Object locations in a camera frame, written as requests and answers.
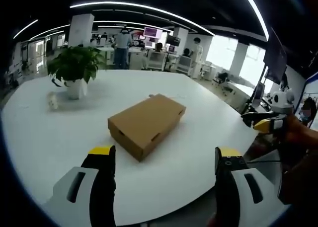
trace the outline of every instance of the ceiling light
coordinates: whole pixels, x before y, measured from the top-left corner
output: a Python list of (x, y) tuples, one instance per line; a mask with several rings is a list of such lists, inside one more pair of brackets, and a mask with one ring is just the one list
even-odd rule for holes
[(171, 30), (168, 30), (168, 29), (165, 29), (165, 28), (162, 28), (162, 27), (156, 27), (156, 26), (143, 24), (143, 23), (137, 23), (137, 22), (124, 22), (124, 21), (94, 21), (94, 22), (128, 23), (128, 24), (141, 25), (141, 26), (146, 26), (146, 27), (153, 27), (153, 28), (157, 28), (157, 29), (160, 29), (160, 30), (163, 30), (163, 31), (172, 32)]
[(94, 9), (93, 11), (114, 11), (113, 9)]
[(47, 35), (47, 36), (45, 36), (45, 37), (50, 37), (50, 36), (52, 36), (52, 35), (55, 35), (55, 34), (58, 34), (58, 33), (61, 33), (61, 32), (64, 32), (64, 31), (59, 31), (59, 32), (51, 33), (51, 34), (49, 34), (49, 35)]
[(148, 14), (148, 13), (146, 13), (145, 15), (147, 15), (147, 16), (151, 16), (151, 17), (156, 17), (156, 18), (159, 18), (159, 19), (162, 19), (162, 20), (165, 20), (165, 21), (170, 22), (170, 20), (169, 20), (169, 19), (167, 19), (167, 18), (159, 17), (159, 16), (156, 16), (156, 15)]
[(144, 14), (143, 12), (136, 12), (136, 11), (122, 10), (122, 9), (114, 9), (114, 11), (118, 11), (118, 12), (132, 12), (132, 13)]
[(256, 16), (260, 22), (260, 25), (262, 26), (263, 32), (265, 34), (266, 40), (268, 41), (269, 38), (269, 34), (264, 22), (264, 19), (262, 17), (262, 15), (260, 14), (260, 11), (258, 10), (258, 7), (256, 6), (256, 3), (254, 2), (254, 0), (248, 0), (249, 4), (252, 6), (254, 12), (256, 13)]
[(144, 30), (140, 27), (125, 27), (125, 26), (98, 26), (98, 27), (113, 27), (113, 28), (128, 28), (128, 29), (135, 29), (135, 30)]
[(43, 34), (45, 34), (45, 33), (47, 33), (47, 32), (50, 32), (50, 31), (53, 31), (53, 30), (56, 30), (56, 29), (60, 29), (60, 28), (62, 28), (62, 27), (67, 27), (67, 26), (70, 26), (70, 24), (64, 25), (64, 26), (60, 26), (60, 27), (56, 27), (56, 28), (52, 28), (52, 29), (50, 29), (50, 30), (47, 30), (47, 31), (45, 31), (45, 32), (42, 32), (42, 33), (40, 33), (40, 34), (38, 34), (38, 35), (36, 35), (36, 36), (30, 38), (30, 40), (32, 40), (32, 39), (34, 39), (34, 38), (36, 38), (36, 37), (38, 37), (38, 36), (41, 36), (41, 35), (43, 35)]
[(124, 28), (125, 26), (98, 26), (98, 27), (117, 27), (117, 28)]
[(31, 26), (32, 24), (36, 23), (37, 21), (38, 21), (38, 19), (37, 19), (37, 20), (34, 20), (34, 21), (31, 22), (30, 24), (26, 25), (24, 28), (22, 28), (22, 29), (13, 37), (13, 39), (16, 38), (21, 32), (23, 32), (23, 31), (24, 31), (25, 29), (27, 29), (29, 26)]
[(127, 5), (127, 6), (135, 6), (135, 7), (142, 7), (142, 8), (146, 8), (146, 9), (150, 9), (150, 10), (154, 10), (157, 12), (161, 12), (161, 13), (165, 13), (168, 14), (170, 16), (179, 18), (185, 22), (188, 22), (196, 27), (201, 28), (202, 30), (206, 31), (207, 33), (211, 34), (212, 36), (215, 36), (215, 34), (211, 31), (209, 31), (208, 29), (200, 26), (199, 24), (192, 22), (184, 17), (181, 17), (179, 15), (176, 15), (174, 13), (159, 9), (159, 8), (155, 8), (155, 7), (150, 7), (150, 6), (146, 6), (146, 5), (142, 5), (142, 4), (137, 4), (137, 3), (130, 3), (130, 2), (115, 2), (115, 1), (102, 1), (102, 2), (87, 2), (87, 3), (80, 3), (80, 4), (76, 4), (76, 5), (72, 5), (70, 6), (70, 8), (75, 8), (75, 7), (82, 7), (82, 6), (89, 6), (89, 5), (99, 5), (99, 4), (112, 4), (112, 5)]

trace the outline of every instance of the box lid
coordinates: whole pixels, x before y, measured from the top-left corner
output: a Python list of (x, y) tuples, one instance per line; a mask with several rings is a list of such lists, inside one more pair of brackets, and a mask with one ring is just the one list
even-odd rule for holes
[(156, 136), (174, 123), (184, 110), (185, 106), (157, 94), (108, 120), (135, 144), (145, 148)]

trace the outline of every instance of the cardboard box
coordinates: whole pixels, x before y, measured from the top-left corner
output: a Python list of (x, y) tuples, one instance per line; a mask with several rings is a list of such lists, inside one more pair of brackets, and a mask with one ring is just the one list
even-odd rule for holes
[(124, 149), (142, 161), (177, 125), (185, 109), (157, 94), (108, 118), (108, 129)]

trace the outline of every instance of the round white table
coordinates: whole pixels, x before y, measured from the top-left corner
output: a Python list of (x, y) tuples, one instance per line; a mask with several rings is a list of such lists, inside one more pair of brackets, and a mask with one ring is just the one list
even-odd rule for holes
[[(50, 111), (46, 96), (57, 93)], [(161, 93), (187, 107), (177, 127), (142, 162), (117, 145), (107, 118)], [(24, 187), (44, 204), (54, 184), (95, 146), (116, 144), (114, 215), (118, 226), (146, 222), (194, 201), (215, 184), (215, 147), (244, 154), (256, 137), (240, 115), (185, 75), (99, 71), (82, 100), (68, 100), (49, 77), (27, 81), (2, 112), (7, 149)]]

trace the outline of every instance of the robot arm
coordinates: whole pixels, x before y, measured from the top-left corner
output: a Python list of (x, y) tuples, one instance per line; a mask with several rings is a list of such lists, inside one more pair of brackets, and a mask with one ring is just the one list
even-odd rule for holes
[(256, 168), (248, 168), (239, 152), (216, 148), (217, 227), (268, 227), (289, 206)]
[(115, 227), (115, 146), (94, 148), (53, 187), (43, 209), (59, 226)]

